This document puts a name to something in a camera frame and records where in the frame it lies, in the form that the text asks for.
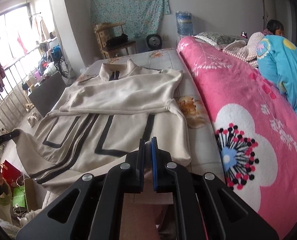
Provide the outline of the beige coat with black trim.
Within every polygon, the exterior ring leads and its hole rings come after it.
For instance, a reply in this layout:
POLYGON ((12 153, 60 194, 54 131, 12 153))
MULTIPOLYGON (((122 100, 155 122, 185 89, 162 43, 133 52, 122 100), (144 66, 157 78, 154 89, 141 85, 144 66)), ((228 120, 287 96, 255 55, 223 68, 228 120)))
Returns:
POLYGON ((174 99, 182 79, 180 70, 104 63, 99 74, 64 90, 35 134, 17 137, 26 174, 59 194, 85 173, 108 172, 152 138, 173 161, 189 165, 187 122, 174 99))

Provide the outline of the black clothes on chair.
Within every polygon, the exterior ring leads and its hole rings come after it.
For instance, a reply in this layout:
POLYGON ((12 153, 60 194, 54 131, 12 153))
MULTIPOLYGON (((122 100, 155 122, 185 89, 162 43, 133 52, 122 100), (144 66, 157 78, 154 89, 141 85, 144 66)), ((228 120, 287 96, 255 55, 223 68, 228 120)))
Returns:
POLYGON ((112 37, 106 41, 106 46, 109 48, 120 46, 128 42, 128 36, 122 33, 120 36, 112 37))

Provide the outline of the red paper bag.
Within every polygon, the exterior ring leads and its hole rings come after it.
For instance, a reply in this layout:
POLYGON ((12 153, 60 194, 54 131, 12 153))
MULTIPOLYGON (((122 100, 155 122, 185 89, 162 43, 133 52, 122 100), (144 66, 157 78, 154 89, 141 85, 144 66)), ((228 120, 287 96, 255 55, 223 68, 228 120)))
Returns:
POLYGON ((5 160, 2 164, 2 174, 6 183, 10 186, 11 192, 13 193, 14 188, 18 187, 17 180, 21 176, 21 172, 14 167, 11 163, 5 160))

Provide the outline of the metal window railing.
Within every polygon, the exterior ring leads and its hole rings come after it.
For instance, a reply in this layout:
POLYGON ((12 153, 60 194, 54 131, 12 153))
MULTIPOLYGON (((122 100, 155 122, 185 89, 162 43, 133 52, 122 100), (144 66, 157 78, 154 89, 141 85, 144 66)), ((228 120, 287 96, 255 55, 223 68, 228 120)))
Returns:
POLYGON ((27 113, 25 105, 28 100, 22 84, 38 70, 41 57, 36 47, 4 68, 6 77, 3 78, 4 90, 0 93, 0 135, 14 129, 27 113))

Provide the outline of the pair of light shoes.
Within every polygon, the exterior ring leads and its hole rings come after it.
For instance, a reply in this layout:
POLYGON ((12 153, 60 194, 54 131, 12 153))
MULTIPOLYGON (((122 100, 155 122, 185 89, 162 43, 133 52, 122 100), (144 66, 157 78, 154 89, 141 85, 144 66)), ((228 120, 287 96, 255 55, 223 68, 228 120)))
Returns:
POLYGON ((27 122, 31 128, 35 126, 37 122, 41 119, 41 115, 38 112, 33 112, 31 115, 27 117, 27 122))

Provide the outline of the dark low cabinet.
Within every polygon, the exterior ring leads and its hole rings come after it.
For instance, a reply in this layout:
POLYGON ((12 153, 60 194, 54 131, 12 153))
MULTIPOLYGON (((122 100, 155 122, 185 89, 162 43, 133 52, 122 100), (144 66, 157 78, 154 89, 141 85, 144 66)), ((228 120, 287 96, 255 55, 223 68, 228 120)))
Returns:
POLYGON ((29 99, 41 116, 44 117, 52 110, 65 88, 66 85, 61 74, 56 72, 41 85, 35 87, 29 94, 29 99))

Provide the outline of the pink floral blanket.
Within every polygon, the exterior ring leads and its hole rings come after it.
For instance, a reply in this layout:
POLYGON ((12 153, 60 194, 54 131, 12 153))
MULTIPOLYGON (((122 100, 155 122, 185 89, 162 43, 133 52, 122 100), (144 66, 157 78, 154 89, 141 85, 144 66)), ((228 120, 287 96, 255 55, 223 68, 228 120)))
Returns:
POLYGON ((194 37, 177 51, 213 124, 227 186, 278 233, 297 229, 297 116, 249 64, 194 37))

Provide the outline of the bicycle by window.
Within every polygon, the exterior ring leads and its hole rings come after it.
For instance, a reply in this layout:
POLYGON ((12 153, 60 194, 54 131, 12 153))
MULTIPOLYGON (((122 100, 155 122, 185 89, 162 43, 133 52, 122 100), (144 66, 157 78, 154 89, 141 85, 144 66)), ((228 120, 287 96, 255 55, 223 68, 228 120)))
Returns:
POLYGON ((55 68, 60 72, 61 76, 67 79, 69 75, 68 64, 65 61, 59 45, 51 49, 51 58, 54 62, 55 68))

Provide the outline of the wooden chair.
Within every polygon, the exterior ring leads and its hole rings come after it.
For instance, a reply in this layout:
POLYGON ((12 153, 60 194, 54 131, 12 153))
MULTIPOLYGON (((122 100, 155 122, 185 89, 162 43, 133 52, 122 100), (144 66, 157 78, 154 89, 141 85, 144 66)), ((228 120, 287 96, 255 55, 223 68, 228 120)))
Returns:
POLYGON ((123 49, 129 55, 129 47, 137 53, 136 41, 128 38, 123 29, 124 25, 125 22, 100 23, 94 26, 99 48, 105 59, 116 57, 116 54, 123 49))

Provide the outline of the pink checked blanket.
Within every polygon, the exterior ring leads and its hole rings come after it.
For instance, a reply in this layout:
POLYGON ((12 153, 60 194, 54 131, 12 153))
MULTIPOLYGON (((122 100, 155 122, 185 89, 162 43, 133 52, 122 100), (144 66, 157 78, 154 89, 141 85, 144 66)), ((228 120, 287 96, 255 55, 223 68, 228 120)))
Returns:
POLYGON ((256 48, 259 42, 264 38, 263 33, 256 32, 251 35, 249 40, 236 40, 223 48, 223 53, 242 60, 253 68, 258 67, 256 48))

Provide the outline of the grey lace pillow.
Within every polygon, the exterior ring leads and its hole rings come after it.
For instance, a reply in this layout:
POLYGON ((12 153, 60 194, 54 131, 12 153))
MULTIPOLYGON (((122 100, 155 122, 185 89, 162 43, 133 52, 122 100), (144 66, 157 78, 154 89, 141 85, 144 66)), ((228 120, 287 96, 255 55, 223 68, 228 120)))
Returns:
POLYGON ((199 40, 202 40, 209 45, 215 47, 218 50, 222 50, 227 45, 242 40, 245 43, 248 43, 248 40, 241 36, 234 36, 234 35, 225 35, 222 33, 216 33, 216 32, 201 32, 194 36, 194 38, 197 38, 199 40))

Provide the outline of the black round fan heater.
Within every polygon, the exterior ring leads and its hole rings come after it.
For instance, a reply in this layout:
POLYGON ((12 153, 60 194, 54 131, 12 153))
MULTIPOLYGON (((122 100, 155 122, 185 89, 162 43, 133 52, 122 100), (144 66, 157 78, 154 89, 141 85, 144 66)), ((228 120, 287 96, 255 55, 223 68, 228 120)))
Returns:
POLYGON ((157 50, 161 44, 160 36, 158 34, 150 34, 146 37, 146 42, 149 50, 157 50))

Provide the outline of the blue water bottle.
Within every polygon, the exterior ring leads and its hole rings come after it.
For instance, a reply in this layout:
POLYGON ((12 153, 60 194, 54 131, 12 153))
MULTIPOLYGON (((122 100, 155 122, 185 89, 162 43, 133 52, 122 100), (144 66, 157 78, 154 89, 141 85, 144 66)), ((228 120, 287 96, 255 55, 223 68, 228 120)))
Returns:
POLYGON ((192 14, 188 11, 176 12, 177 33, 180 36, 193 34, 192 14))

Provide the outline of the seated person in purple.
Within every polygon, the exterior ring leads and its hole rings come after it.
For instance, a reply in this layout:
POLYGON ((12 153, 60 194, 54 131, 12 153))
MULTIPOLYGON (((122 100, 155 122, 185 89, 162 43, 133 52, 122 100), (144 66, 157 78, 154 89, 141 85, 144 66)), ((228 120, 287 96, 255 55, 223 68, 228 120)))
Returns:
POLYGON ((278 20, 269 20, 266 28, 262 32, 263 35, 277 35, 285 36, 285 30, 283 24, 278 20))

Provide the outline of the teal floral wall cloth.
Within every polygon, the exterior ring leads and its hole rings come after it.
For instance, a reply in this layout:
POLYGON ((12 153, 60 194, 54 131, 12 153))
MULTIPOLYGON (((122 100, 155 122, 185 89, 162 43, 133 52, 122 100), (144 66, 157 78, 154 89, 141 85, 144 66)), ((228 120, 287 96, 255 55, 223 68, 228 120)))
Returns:
POLYGON ((158 32, 164 15, 169 15, 168 0, 90 0, 92 25, 124 23, 131 38, 158 32))

